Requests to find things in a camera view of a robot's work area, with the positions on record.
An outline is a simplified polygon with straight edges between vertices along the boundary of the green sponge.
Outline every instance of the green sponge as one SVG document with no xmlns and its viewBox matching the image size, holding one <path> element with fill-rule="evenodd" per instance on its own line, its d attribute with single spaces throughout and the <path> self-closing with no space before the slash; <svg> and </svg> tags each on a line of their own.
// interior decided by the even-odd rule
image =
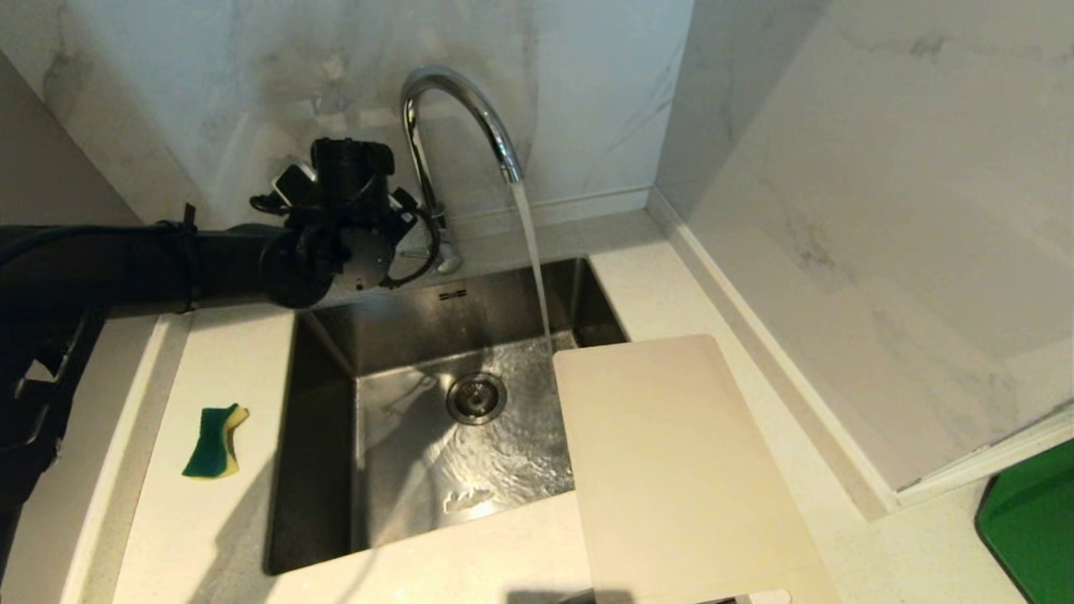
<svg viewBox="0 0 1074 604">
<path fill-rule="evenodd" d="M 198 445 L 183 475 L 212 480 L 238 472 L 232 434 L 249 416 L 249 409 L 238 406 L 238 403 L 227 408 L 203 408 Z"/>
</svg>

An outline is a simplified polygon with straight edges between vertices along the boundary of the running water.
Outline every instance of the running water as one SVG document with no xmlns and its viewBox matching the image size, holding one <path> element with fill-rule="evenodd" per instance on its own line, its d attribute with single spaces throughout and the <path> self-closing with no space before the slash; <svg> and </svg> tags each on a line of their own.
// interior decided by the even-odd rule
<svg viewBox="0 0 1074 604">
<path fill-rule="evenodd" d="M 552 330 L 548 322 L 548 301 L 545 300 L 545 279 L 540 276 L 540 257 L 537 255 L 537 234 L 534 232 L 534 219 L 529 215 L 529 201 L 526 200 L 526 189 L 522 183 L 511 183 L 514 203 L 519 205 L 519 216 L 522 217 L 522 230 L 526 233 L 526 248 L 529 249 L 529 262 L 534 268 L 534 279 L 537 282 L 537 299 L 540 301 L 540 318 L 545 323 L 545 343 L 549 355 L 552 354 Z"/>
</svg>

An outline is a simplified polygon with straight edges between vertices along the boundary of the cable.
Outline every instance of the cable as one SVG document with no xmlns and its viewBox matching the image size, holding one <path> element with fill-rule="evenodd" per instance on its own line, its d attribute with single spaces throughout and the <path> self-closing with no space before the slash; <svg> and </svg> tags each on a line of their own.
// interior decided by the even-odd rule
<svg viewBox="0 0 1074 604">
<path fill-rule="evenodd" d="M 257 210 L 258 212 L 275 214 L 276 216 L 287 216 L 291 213 L 290 204 L 287 203 L 284 196 L 276 191 L 268 195 L 256 195 L 251 197 L 250 207 Z"/>
<path fill-rule="evenodd" d="M 173 222 L 158 222 L 146 227 L 99 227 L 92 225 L 77 225 L 72 227 L 47 227 L 35 231 L 33 234 L 24 236 L 11 245 L 0 248 L 0 269 L 9 262 L 32 251 L 43 245 L 55 243 L 64 239 L 82 235 L 121 235 L 121 234 L 160 234 L 166 232 L 177 232 L 179 227 Z"/>
<path fill-rule="evenodd" d="M 419 207 L 411 210 L 410 213 L 421 218 L 421 220 L 425 222 L 425 228 L 429 229 L 429 258 L 425 259 L 425 263 L 422 264 L 420 269 L 403 278 L 393 279 L 392 277 L 384 277 L 384 279 L 380 282 L 381 287 L 387 287 L 388 289 L 403 287 L 404 285 L 427 273 L 429 270 L 433 268 L 433 263 L 436 262 L 436 258 L 440 255 L 440 229 L 437 227 L 436 221 L 433 220 L 432 216 L 430 216 L 427 212 Z"/>
</svg>

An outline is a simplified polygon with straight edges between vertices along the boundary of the baseboard trim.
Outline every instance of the baseboard trim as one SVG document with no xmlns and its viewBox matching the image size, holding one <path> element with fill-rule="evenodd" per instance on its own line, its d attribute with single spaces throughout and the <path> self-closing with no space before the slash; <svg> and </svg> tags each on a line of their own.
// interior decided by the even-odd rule
<svg viewBox="0 0 1074 604">
<path fill-rule="evenodd" d="M 901 507 L 898 493 L 858 447 L 765 323 L 656 187 L 647 211 L 683 259 L 709 300 L 727 320 L 798 420 L 851 499 L 869 520 Z"/>
<path fill-rule="evenodd" d="M 1003 441 L 950 463 L 896 495 L 900 507 L 910 507 L 962 485 L 986 478 L 1051 447 L 1074 438 L 1074 401 Z"/>
<path fill-rule="evenodd" d="M 624 189 L 606 193 L 576 197 L 556 201 L 534 203 L 529 206 L 534 225 L 545 227 L 596 218 L 621 212 L 644 210 L 649 199 L 649 187 Z M 448 207 L 449 227 L 460 240 L 507 233 L 522 230 L 519 211 L 514 207 L 504 207 L 492 212 L 483 212 L 470 216 L 453 217 Z"/>
</svg>

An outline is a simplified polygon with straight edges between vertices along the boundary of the kitchen sink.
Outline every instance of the kitchen sink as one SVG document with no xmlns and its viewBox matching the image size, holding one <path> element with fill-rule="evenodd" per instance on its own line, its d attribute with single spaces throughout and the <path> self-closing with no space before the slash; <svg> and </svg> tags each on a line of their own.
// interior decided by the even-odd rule
<svg viewBox="0 0 1074 604">
<path fill-rule="evenodd" d="M 584 258 L 541 269 L 554 349 L 626 341 Z M 302 313 L 278 450 L 274 575 L 572 490 L 531 269 Z"/>
</svg>

